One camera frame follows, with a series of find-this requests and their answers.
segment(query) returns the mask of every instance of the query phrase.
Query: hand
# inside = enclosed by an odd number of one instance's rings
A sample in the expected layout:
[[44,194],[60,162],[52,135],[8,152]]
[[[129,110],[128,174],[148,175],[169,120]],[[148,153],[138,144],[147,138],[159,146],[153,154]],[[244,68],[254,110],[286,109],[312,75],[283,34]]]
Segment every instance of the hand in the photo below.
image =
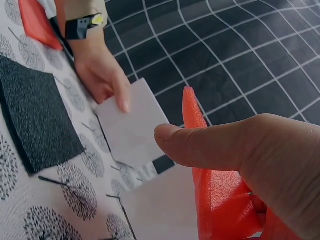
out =
[[118,107],[128,113],[130,82],[105,42],[99,42],[100,39],[94,41],[91,38],[87,43],[82,40],[70,44],[74,51],[75,69],[98,104],[114,95]]
[[262,240],[320,239],[320,127],[263,114],[208,128],[165,124],[155,139],[178,164],[240,172],[268,207]]

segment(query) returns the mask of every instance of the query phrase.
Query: black wristband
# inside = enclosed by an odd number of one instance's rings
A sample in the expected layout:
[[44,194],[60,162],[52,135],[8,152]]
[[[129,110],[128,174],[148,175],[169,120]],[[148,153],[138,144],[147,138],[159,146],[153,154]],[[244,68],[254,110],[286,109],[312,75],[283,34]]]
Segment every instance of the black wristband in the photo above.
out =
[[66,40],[83,40],[87,38],[89,29],[98,27],[104,23],[102,13],[88,15],[83,18],[69,20],[65,23]]

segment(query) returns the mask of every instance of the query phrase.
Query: fingernail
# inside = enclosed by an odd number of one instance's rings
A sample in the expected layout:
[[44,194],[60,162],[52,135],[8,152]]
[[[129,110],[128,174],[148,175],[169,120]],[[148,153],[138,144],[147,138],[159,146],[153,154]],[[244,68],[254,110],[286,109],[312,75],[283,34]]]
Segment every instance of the fingernail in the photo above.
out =
[[129,105],[129,102],[128,101],[124,101],[123,104],[123,110],[125,111],[125,113],[130,113],[130,105]]
[[180,129],[180,127],[171,124],[162,124],[155,128],[154,133],[156,138],[162,141],[168,141]]

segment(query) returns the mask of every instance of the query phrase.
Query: black grid mat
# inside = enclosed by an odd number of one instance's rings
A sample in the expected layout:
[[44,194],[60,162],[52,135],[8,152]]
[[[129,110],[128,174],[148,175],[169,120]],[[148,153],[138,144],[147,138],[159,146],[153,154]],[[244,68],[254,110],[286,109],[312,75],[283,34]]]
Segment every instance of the black grid mat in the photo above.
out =
[[194,88],[210,125],[271,113],[320,125],[318,0],[107,0],[106,44],[172,124]]

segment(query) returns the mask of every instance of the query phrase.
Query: wrist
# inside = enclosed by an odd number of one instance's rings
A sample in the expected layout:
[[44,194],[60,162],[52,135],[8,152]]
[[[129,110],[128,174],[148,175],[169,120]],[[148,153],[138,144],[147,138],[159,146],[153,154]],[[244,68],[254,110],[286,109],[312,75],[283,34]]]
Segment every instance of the wrist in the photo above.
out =
[[103,29],[99,29],[99,31],[88,35],[86,39],[69,40],[68,43],[73,51],[75,59],[94,52],[100,52],[102,48],[106,47]]

